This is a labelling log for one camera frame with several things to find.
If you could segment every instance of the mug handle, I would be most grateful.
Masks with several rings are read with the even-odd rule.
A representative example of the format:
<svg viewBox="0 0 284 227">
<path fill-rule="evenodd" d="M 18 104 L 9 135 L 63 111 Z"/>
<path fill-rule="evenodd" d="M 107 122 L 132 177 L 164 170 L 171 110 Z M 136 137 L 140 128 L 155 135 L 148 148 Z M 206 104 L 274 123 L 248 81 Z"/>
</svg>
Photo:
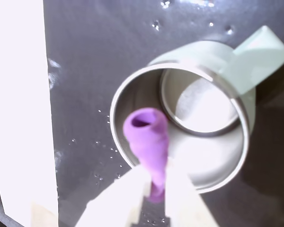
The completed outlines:
<svg viewBox="0 0 284 227">
<path fill-rule="evenodd" d="M 239 45 L 219 74 L 240 95 L 245 94 L 284 64 L 284 44 L 267 26 L 262 26 Z"/>
</svg>

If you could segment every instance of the mug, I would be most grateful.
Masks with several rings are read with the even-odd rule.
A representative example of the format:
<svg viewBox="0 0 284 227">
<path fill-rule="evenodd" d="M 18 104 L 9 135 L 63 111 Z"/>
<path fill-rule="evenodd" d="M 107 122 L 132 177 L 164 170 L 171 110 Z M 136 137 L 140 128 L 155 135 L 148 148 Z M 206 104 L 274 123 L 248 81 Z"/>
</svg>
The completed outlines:
<svg viewBox="0 0 284 227">
<path fill-rule="evenodd" d="M 123 135 L 127 116 L 154 107 L 169 119 L 169 156 L 199 193 L 218 189 L 241 169 L 255 123 L 255 86 L 284 63 L 284 44 L 263 26 L 235 50 L 214 41 L 165 53 L 128 77 L 110 109 L 122 157 L 139 164 Z"/>
</svg>

